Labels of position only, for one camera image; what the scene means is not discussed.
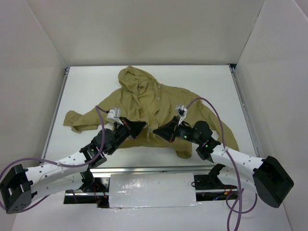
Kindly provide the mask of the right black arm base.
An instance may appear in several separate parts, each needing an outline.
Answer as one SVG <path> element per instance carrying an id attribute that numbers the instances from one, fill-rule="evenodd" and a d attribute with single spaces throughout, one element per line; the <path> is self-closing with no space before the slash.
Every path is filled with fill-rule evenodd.
<path id="1" fill-rule="evenodd" d="M 196 200 L 202 201 L 222 201 L 229 199 L 235 200 L 238 197 L 237 188 L 234 185 L 223 184 L 218 179 L 219 170 L 223 165 L 215 165 L 207 174 L 194 175 L 194 181 L 191 186 L 195 188 Z"/>

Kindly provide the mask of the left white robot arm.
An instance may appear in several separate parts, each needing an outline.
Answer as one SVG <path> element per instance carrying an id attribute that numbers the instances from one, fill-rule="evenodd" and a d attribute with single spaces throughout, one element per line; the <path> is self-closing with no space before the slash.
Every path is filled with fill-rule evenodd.
<path id="1" fill-rule="evenodd" d="M 43 165 L 29 168 L 12 164 L 7 173 L 1 174 L 2 208 L 7 214 L 21 213 L 33 201 L 54 193 L 91 191 L 95 179 L 90 170 L 106 162 L 106 156 L 112 155 L 125 140 L 136 139 L 145 125 L 146 122 L 121 117 L 113 129 L 100 130 L 88 145 L 66 158 L 45 160 Z"/>

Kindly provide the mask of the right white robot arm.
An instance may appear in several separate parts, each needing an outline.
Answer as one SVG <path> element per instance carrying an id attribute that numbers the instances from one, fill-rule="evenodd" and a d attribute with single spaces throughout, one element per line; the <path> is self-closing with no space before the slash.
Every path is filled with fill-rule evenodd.
<path id="1" fill-rule="evenodd" d="M 209 177 L 210 185 L 214 188 L 240 183 L 240 189 L 251 190 L 264 203 L 278 208 L 294 186 L 293 180 L 276 158 L 250 156 L 223 146 L 212 138 L 212 130 L 205 121 L 198 121 L 190 127 L 181 121 L 181 117 L 175 116 L 153 133 L 169 143 L 179 138 L 197 144 L 199 157 L 215 163 Z"/>

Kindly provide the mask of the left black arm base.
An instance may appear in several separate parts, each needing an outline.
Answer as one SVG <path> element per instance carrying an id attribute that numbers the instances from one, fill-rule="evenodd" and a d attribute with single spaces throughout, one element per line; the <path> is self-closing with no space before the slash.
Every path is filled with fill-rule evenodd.
<path id="1" fill-rule="evenodd" d="M 92 187 L 85 192 L 81 189 L 66 190 L 64 205 L 95 205 L 97 208 L 109 208 L 110 177 L 95 177 Z"/>

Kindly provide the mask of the khaki hooded zip jacket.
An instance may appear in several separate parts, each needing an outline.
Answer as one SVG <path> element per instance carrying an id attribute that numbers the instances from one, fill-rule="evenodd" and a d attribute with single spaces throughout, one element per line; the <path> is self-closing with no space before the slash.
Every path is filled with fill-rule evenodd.
<path id="1" fill-rule="evenodd" d="M 159 147 L 172 148 L 177 156 L 188 159 L 192 156 L 192 144 L 175 139 L 169 143 L 154 135 L 153 130 L 169 122 L 177 115 L 176 106 L 192 105 L 188 109 L 185 122 L 193 126 L 197 121 L 206 121 L 211 130 L 218 134 L 218 141 L 239 150 L 238 143 L 231 129 L 225 123 L 219 123 L 217 116 L 198 99 L 198 95 L 184 88 L 167 86 L 159 83 L 150 73 L 128 66 L 118 74 L 121 87 L 99 103 L 102 109 L 120 108 L 120 115 L 130 121 L 144 121 L 146 127 L 137 139 L 127 139 L 121 148 Z"/>

